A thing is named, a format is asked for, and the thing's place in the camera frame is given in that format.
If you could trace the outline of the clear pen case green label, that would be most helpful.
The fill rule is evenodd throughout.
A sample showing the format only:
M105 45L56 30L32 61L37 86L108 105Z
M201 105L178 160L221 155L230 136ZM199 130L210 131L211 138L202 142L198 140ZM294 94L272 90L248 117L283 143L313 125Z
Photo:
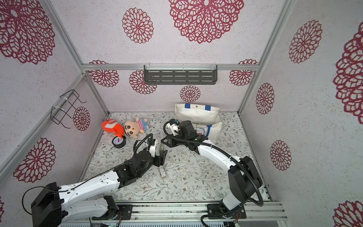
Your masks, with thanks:
M164 144L160 144L159 146L159 156L163 156L165 154L165 147Z

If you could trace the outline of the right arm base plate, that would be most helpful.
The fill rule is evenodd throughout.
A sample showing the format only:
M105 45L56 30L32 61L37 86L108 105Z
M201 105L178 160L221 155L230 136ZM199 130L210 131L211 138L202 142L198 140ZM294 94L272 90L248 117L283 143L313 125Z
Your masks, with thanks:
M223 203L209 203L207 213L209 219L245 219L247 217L245 208L241 204L229 210Z

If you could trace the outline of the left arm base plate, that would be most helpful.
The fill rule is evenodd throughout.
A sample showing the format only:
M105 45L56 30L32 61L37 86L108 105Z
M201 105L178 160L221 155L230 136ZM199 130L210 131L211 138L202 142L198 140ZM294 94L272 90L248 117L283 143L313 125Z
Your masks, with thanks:
M104 220L130 220L132 215L133 205L131 204L121 204L117 205L117 209L109 209L101 217L91 217L94 221L104 221Z

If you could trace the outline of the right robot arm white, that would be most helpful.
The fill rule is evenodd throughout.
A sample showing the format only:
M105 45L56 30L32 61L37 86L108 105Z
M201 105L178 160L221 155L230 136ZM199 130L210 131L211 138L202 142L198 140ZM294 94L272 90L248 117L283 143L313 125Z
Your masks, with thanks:
M166 136L161 143L170 148L186 146L227 172L230 192L220 201L219 209L222 213L238 208L248 201L260 207L264 205L260 192L262 180L254 162L248 156L232 156L201 134L190 140L183 139L181 135Z

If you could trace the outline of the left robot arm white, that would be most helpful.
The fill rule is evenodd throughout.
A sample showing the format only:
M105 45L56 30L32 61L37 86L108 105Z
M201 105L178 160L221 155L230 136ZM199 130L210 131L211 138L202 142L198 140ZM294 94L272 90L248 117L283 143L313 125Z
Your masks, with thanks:
M33 226L57 227L66 220L82 216L113 218L118 207L112 197L105 197L100 202L87 202L86 199L135 183L152 166L162 166L167 152L164 150L152 156L148 150L142 150L130 160L92 179L63 186L58 186L56 182L43 186L31 203Z

